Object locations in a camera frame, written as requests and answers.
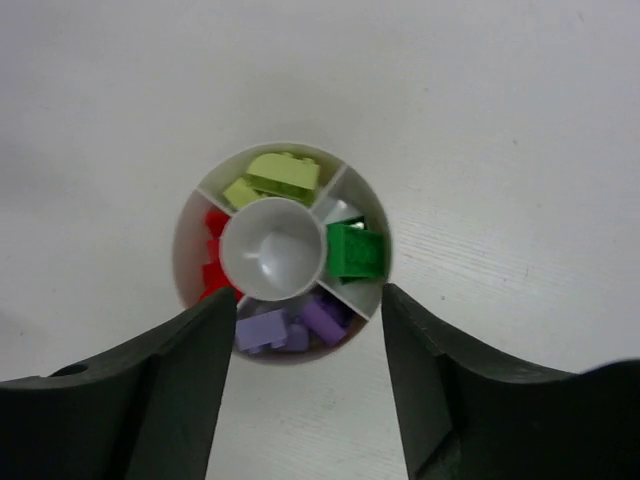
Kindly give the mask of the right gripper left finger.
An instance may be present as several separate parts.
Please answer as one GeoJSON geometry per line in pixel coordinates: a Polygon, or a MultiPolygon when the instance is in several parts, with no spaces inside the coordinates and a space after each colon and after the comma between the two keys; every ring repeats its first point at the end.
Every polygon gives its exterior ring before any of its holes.
{"type": "Polygon", "coordinates": [[[48,377],[2,382],[2,478],[205,478],[235,323],[223,288],[48,377]]]}

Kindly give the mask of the green and yellow lego stack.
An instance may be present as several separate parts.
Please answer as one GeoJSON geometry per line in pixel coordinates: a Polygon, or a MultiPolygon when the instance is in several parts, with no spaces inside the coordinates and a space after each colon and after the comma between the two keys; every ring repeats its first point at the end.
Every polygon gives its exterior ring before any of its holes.
{"type": "Polygon", "coordinates": [[[326,226],[328,275],[342,283],[380,278],[385,274],[385,238],[357,216],[326,226]]]}

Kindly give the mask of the purple square lego brick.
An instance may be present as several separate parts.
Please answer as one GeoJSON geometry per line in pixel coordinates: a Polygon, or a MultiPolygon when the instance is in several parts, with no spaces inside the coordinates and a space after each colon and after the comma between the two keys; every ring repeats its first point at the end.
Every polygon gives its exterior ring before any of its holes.
{"type": "Polygon", "coordinates": [[[325,345],[333,347],[343,340],[354,313],[337,298],[312,296],[302,307],[299,317],[325,345]]]}

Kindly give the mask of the light purple small lego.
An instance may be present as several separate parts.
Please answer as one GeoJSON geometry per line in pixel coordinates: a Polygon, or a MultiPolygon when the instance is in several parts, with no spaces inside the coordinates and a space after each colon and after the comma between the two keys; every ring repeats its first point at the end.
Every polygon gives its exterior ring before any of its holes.
{"type": "Polygon", "coordinates": [[[305,352],[310,346],[310,334],[306,326],[293,321],[284,309],[277,309],[238,320],[235,344],[247,354],[266,350],[305,352]]]}

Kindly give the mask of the red long lego brick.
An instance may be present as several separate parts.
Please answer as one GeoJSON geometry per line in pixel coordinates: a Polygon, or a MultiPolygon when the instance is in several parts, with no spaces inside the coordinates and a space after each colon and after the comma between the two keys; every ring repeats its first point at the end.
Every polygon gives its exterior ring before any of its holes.
{"type": "Polygon", "coordinates": [[[208,261],[201,269],[204,291],[200,295],[199,300],[203,300],[217,290],[225,287],[230,287],[234,290],[237,302],[244,297],[244,293],[227,277],[220,258],[220,241],[223,230],[229,220],[229,215],[215,209],[210,210],[205,216],[204,224],[210,237],[206,242],[208,261]]]}

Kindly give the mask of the yellow-green lego brick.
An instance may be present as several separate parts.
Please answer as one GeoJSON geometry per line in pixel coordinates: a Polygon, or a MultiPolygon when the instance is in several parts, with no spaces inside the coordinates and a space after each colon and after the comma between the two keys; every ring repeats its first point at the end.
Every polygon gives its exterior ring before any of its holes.
{"type": "Polygon", "coordinates": [[[244,174],[224,191],[236,209],[266,197],[281,197],[310,207],[316,197],[321,167],[289,152],[266,153],[251,161],[244,174]]]}

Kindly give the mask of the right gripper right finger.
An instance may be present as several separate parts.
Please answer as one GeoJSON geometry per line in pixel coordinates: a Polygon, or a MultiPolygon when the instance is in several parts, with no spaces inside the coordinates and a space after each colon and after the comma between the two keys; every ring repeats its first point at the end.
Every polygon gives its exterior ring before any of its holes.
{"type": "Polygon", "coordinates": [[[502,352],[398,286],[382,324],[412,479],[635,479],[639,364],[570,373],[502,352]]]}

